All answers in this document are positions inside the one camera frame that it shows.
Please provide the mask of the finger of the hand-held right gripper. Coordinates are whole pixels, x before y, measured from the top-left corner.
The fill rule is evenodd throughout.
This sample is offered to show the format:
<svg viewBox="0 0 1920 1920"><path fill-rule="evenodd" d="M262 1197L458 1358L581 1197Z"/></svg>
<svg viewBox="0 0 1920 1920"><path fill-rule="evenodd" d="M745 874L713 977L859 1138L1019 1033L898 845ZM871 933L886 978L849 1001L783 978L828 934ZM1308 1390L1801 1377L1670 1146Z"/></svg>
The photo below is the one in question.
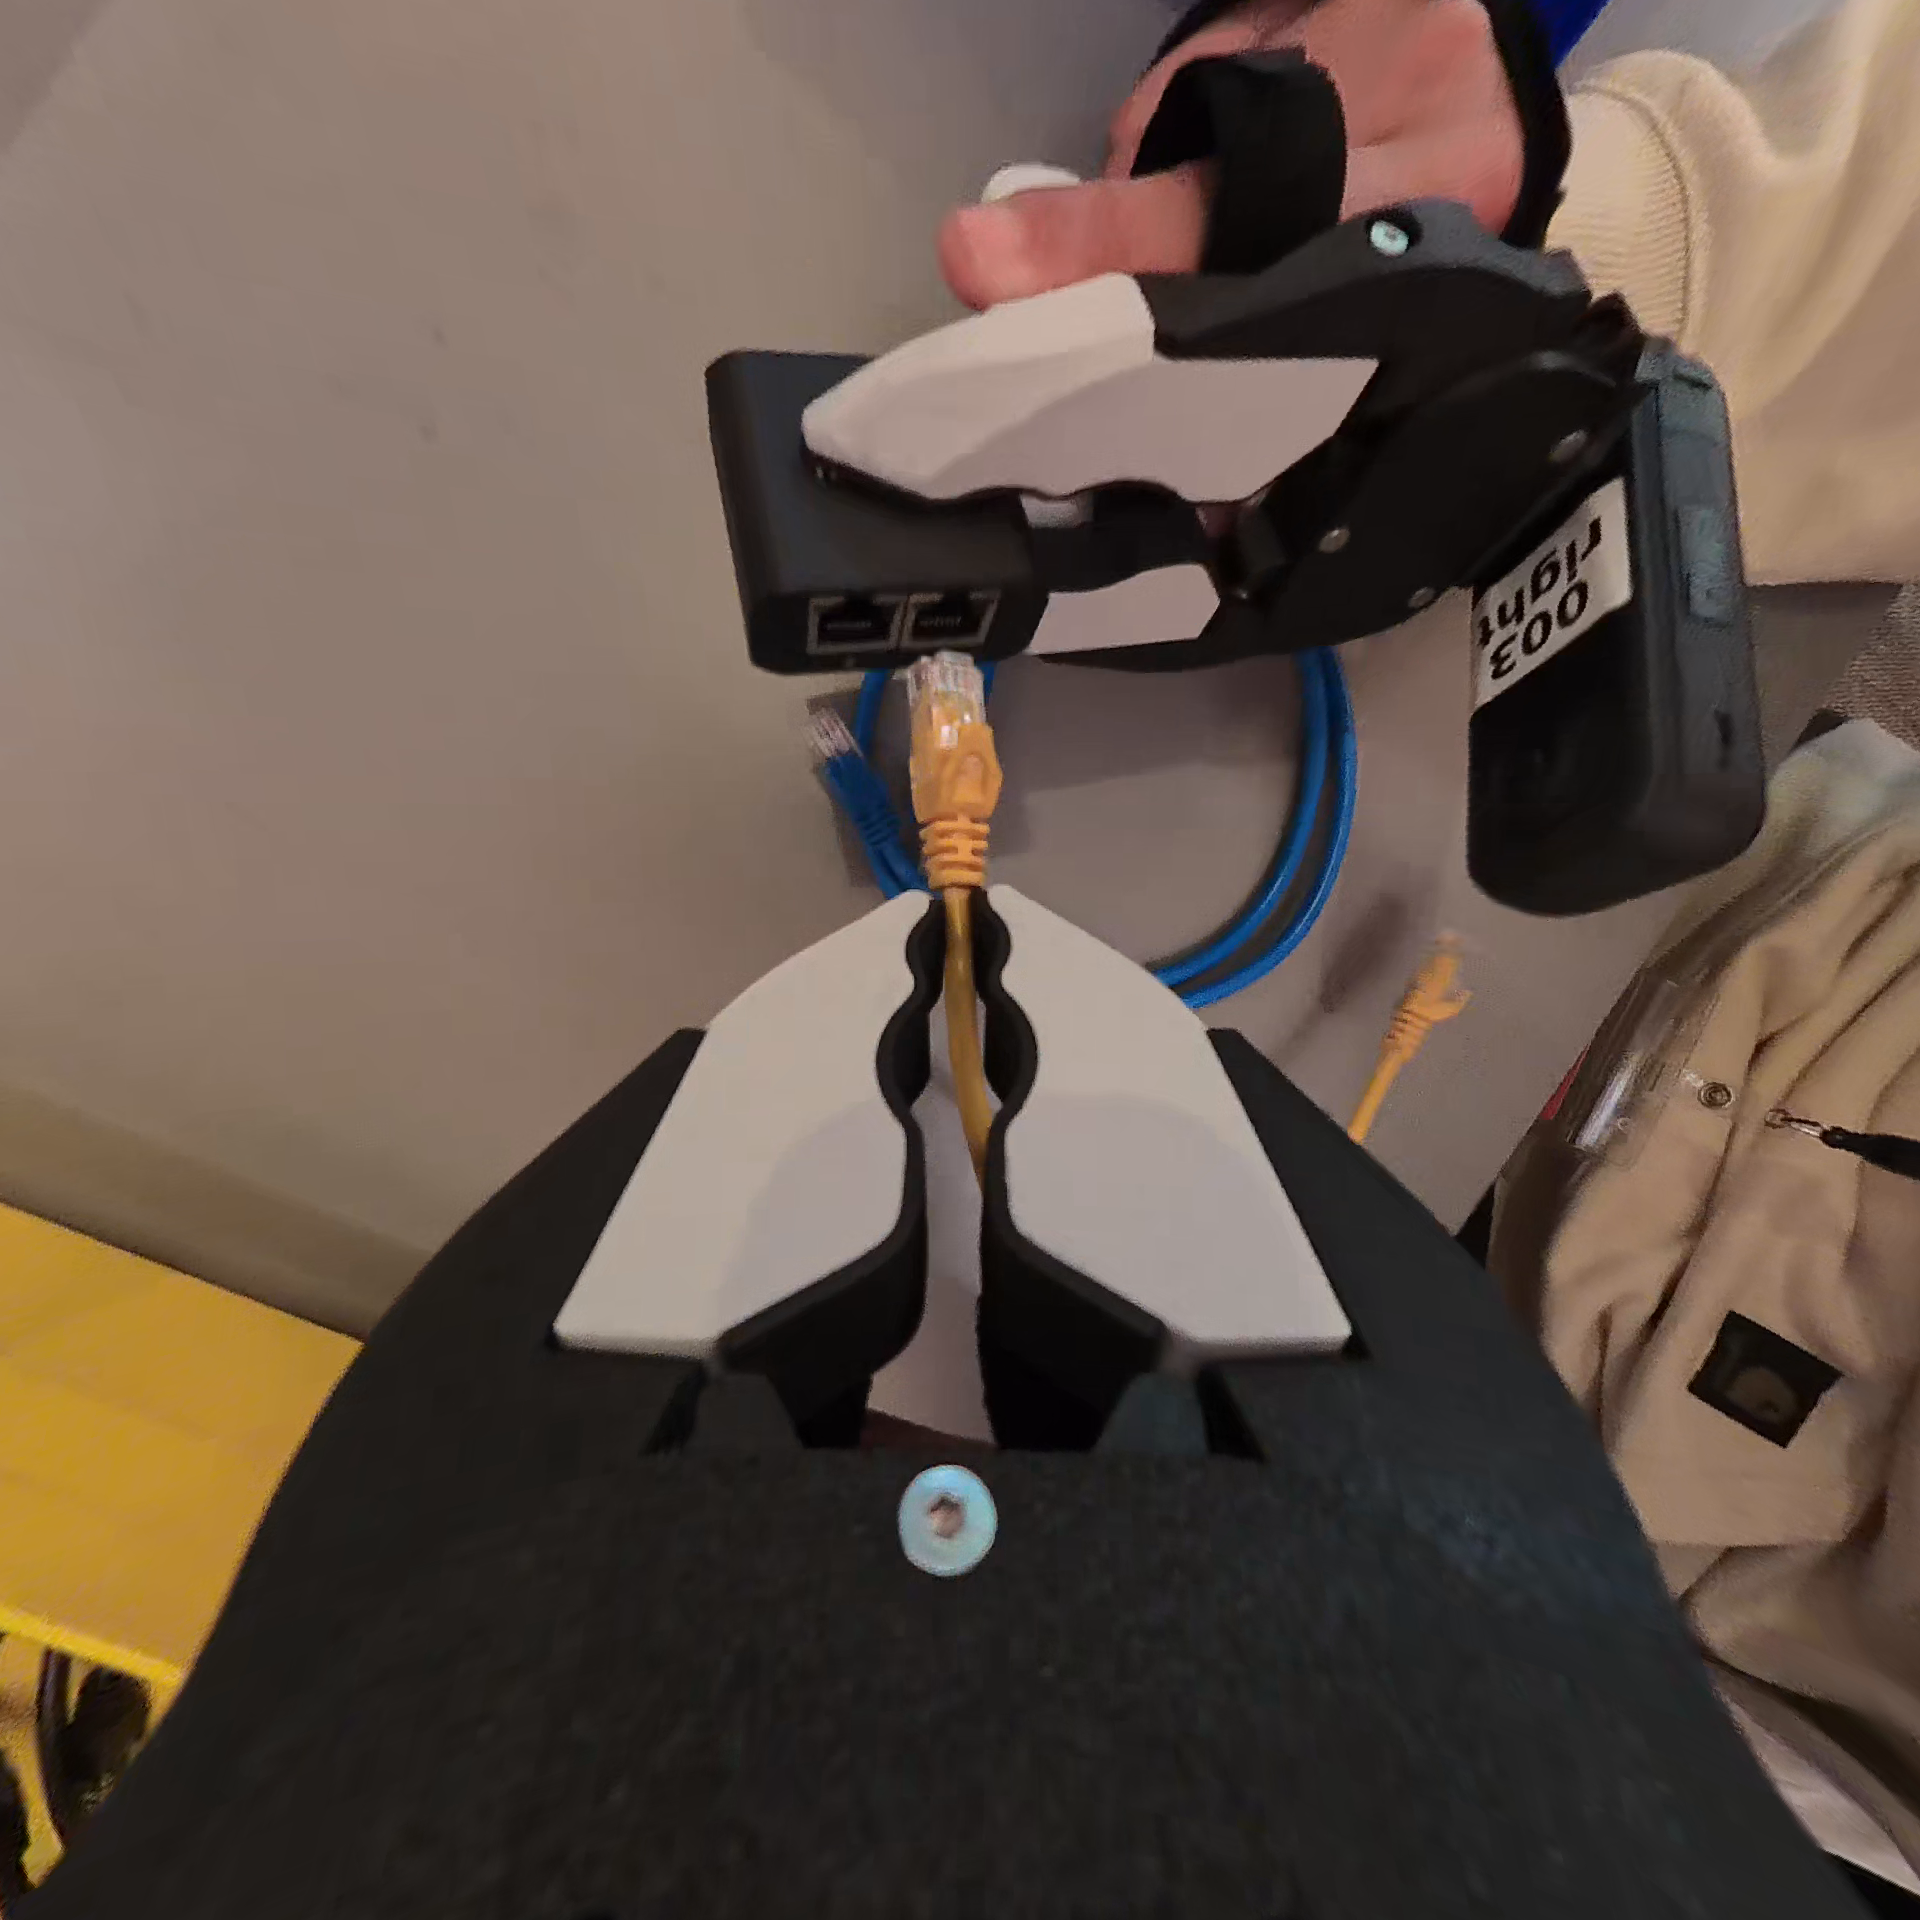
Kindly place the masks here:
<svg viewBox="0 0 1920 1920"><path fill-rule="evenodd" d="M818 461L924 500L1149 486L1217 506L1324 445L1377 369L1167 357L1141 282L1106 274L893 348L811 400L801 433Z"/></svg>
<svg viewBox="0 0 1920 1920"><path fill-rule="evenodd" d="M1188 645L1218 609L1221 595L1207 568L1149 568L1100 587L1052 592L1021 657L1068 658Z"/></svg>

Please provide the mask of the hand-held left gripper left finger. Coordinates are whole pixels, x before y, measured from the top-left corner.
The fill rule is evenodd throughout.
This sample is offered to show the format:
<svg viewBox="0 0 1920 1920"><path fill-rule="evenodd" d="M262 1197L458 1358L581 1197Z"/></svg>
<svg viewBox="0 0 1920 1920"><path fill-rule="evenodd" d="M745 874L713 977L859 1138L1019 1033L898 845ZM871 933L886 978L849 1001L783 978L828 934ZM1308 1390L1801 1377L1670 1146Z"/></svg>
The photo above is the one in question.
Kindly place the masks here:
<svg viewBox="0 0 1920 1920"><path fill-rule="evenodd" d="M921 1326L940 910L900 897L782 960L701 1032L564 1305L571 1354L749 1377L854 1450Z"/></svg>

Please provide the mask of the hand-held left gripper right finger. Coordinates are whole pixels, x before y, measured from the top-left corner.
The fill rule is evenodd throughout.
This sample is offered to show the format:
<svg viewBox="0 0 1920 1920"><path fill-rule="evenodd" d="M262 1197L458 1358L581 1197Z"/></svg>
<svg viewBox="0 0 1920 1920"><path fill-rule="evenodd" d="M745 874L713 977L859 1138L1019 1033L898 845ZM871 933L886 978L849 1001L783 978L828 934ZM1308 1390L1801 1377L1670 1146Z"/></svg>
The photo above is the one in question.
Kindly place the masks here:
<svg viewBox="0 0 1920 1920"><path fill-rule="evenodd" d="M1353 1340L1207 1025L996 884L974 912L983 1070L975 1346L1003 1450L1091 1450L1146 1379Z"/></svg>

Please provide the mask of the black ethernet port adapter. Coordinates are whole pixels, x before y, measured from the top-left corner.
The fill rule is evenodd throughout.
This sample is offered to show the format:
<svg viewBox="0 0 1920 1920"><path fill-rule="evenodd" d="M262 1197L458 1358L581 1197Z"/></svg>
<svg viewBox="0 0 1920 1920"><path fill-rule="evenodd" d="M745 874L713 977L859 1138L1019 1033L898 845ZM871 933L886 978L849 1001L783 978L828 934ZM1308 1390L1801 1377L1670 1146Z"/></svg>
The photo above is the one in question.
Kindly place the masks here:
<svg viewBox="0 0 1920 1920"><path fill-rule="evenodd" d="M1181 562L1214 576L1197 512L1148 486L1101 489L1068 524L1038 524L1019 494L932 504L821 465L802 412L863 365L841 353L724 353L703 372L710 461L758 669L898 669L940 652L996 666L1021 653L1052 592ZM1188 645L1059 660L1156 675L1260 652L1258 625L1221 603Z"/></svg>

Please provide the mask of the yellow plastic bin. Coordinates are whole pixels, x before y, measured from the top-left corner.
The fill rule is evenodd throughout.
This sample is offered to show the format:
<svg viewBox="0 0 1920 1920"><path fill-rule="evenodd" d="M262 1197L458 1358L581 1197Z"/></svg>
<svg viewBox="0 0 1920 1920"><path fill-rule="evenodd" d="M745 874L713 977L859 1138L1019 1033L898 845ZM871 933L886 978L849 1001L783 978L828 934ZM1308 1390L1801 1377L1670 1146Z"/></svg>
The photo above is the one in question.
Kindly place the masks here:
<svg viewBox="0 0 1920 1920"><path fill-rule="evenodd" d="M163 1717L361 1342L53 1220L2 1214L5 1785L60 1846L44 1761L94 1674Z"/></svg>

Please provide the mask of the person's right forearm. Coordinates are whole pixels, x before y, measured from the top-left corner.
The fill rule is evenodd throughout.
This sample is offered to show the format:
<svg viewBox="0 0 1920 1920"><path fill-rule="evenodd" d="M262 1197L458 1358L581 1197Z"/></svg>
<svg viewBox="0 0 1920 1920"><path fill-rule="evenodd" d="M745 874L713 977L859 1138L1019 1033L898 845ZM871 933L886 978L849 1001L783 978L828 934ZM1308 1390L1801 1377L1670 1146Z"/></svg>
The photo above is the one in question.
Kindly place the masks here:
<svg viewBox="0 0 1920 1920"><path fill-rule="evenodd" d="M1717 374L1748 576L1915 586L1918 8L1821 5L1742 69L1620 56L1567 117L1549 241Z"/></svg>

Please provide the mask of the person's right hand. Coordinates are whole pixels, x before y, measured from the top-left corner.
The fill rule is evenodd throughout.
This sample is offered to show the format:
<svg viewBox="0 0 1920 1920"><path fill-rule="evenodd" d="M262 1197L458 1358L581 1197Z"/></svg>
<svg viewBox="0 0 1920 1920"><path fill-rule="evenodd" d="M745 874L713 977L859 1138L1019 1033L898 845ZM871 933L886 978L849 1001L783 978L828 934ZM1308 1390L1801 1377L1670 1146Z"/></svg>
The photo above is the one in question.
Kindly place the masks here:
<svg viewBox="0 0 1920 1920"><path fill-rule="evenodd" d="M1474 2L1228 5L1173 41L1118 105L1101 171L950 211L938 234L948 292L970 309L1106 274L1196 274L1217 204L1217 164L1137 170L1161 96L1191 62L1293 51L1324 69L1343 114L1341 214L1453 202L1479 226L1519 234L1526 125Z"/></svg>

